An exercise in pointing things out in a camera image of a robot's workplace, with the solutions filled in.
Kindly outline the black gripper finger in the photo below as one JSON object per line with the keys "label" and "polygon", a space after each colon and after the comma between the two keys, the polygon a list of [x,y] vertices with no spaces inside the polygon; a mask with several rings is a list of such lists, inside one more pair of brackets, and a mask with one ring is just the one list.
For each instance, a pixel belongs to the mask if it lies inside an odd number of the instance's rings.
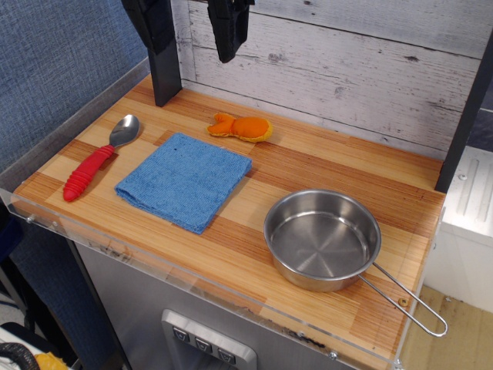
{"label": "black gripper finger", "polygon": [[121,3],[148,50],[161,53],[174,40],[170,1],[122,0]]}
{"label": "black gripper finger", "polygon": [[250,2],[209,0],[207,10],[219,60],[228,63],[247,40]]}

